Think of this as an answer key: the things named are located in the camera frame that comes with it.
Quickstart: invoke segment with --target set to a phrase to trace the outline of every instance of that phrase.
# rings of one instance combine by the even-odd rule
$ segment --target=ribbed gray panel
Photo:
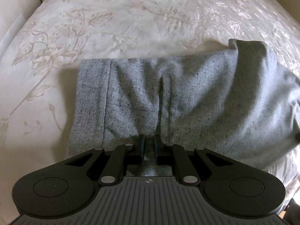
[[[174,177],[124,177],[119,185],[103,187],[78,213],[60,219],[20,216],[12,225],[284,225],[277,215],[239,219],[211,207],[196,187]]]

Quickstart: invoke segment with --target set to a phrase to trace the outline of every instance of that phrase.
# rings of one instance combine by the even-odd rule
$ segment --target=triangular cutout
[[[207,153],[206,155],[212,161],[212,163],[214,163],[214,165],[216,165],[217,167],[232,165],[232,163],[224,159],[221,159],[219,157],[216,157],[215,155],[212,155],[210,153]]]
[[[92,156],[93,154],[87,154],[79,159],[66,163],[66,165],[82,167]]]

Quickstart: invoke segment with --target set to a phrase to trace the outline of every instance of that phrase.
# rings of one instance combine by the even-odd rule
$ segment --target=crosshair logo
[[[150,183],[154,182],[154,180],[152,180],[152,179],[149,178],[145,182],[148,183],[148,184],[150,184]]]

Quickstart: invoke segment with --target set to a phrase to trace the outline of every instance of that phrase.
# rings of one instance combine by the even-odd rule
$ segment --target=speckled gray fabric
[[[263,170],[298,144],[299,99],[299,78],[258,41],[231,39],[206,55],[84,60],[66,158],[160,133]]]

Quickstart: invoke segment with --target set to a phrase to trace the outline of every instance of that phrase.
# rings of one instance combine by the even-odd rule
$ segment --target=bedspread
[[[81,60],[214,52],[230,38],[264,41],[300,74],[300,26],[275,0],[45,0],[0,60],[0,224],[18,215],[17,179],[63,159]],[[286,187],[299,155],[269,170]]]

